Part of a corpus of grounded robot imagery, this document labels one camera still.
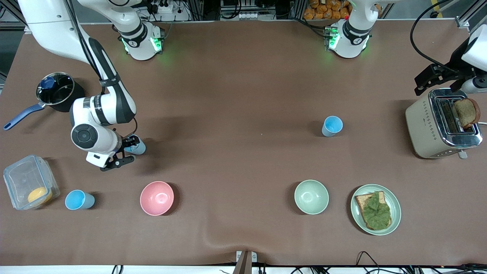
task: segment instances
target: pink bowl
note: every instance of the pink bowl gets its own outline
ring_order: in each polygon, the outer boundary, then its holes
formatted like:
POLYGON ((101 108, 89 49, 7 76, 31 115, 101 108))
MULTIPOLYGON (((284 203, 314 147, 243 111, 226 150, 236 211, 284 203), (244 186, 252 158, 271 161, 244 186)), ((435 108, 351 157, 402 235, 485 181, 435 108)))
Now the pink bowl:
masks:
POLYGON ((164 214, 173 202, 174 192, 171 186, 161 181, 148 184, 140 194, 140 206, 151 216, 164 214))

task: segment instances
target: robotic arm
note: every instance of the robotic arm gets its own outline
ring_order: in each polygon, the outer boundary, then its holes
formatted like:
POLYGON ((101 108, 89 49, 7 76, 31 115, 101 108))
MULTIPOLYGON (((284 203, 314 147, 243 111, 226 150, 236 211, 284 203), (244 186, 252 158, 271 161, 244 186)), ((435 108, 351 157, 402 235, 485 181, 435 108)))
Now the robotic arm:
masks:
POLYGON ((340 19, 331 25, 336 29, 332 38, 327 39, 328 49, 344 58, 357 57, 367 45, 369 33, 377 21, 377 3, 395 3, 402 0, 350 0, 353 11, 347 19, 340 19))
POLYGON ((127 52, 136 60, 148 60, 162 53, 164 31, 150 22, 142 22, 131 8, 142 0, 78 0, 108 18, 122 37, 127 52))
POLYGON ((138 138, 123 139, 106 128, 130 122, 136 113, 135 102, 101 44, 77 23, 70 1, 19 0, 19 5, 34 38, 43 48, 92 65, 100 76, 100 84, 109 92, 74 101, 70 110, 73 143, 87 151, 86 160, 102 170, 135 160, 134 156, 125 157, 125 154, 118 159, 116 154, 123 152, 124 147, 137 144, 138 138))
POLYGON ((416 95, 428 88, 451 80, 453 92, 462 90, 467 94, 487 91, 487 24, 471 33, 451 55, 445 65, 431 64, 414 78, 416 95))

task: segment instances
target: toaster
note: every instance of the toaster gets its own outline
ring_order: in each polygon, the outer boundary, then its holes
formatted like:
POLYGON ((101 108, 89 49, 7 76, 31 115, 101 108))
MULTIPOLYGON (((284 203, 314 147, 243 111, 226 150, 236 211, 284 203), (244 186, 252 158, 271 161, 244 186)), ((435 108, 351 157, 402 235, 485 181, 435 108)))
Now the toaster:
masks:
POLYGON ((482 142, 478 124, 464 129, 453 105, 467 98, 450 88, 431 90, 406 110, 406 122, 412 145, 418 156, 438 159, 457 154, 467 158, 465 150, 482 142))

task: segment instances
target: blue pot handle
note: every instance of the blue pot handle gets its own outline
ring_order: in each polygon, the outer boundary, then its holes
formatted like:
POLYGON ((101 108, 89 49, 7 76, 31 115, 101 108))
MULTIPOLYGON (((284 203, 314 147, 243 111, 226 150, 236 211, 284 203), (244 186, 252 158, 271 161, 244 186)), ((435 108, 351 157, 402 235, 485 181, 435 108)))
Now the blue pot handle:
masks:
POLYGON ((38 103, 38 104, 35 104, 33 106, 30 106, 30 107, 24 109, 21 113, 19 113, 19 115, 15 116, 12 120, 10 120, 10 122, 6 123, 3 126, 3 130, 9 130, 9 129, 13 128, 16 124, 18 124, 20 121, 22 121, 22 119, 27 117, 29 114, 31 114, 32 112, 43 110, 45 106, 46 105, 43 103, 38 103))

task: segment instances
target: mint green bowl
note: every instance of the mint green bowl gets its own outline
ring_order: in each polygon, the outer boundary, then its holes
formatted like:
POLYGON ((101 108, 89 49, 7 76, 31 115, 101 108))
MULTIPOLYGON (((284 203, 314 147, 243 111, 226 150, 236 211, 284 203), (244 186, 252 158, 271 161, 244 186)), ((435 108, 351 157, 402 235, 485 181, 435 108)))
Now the mint green bowl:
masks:
POLYGON ((318 181, 302 181, 294 191, 294 201, 304 213, 320 214, 328 206, 328 190, 318 181))

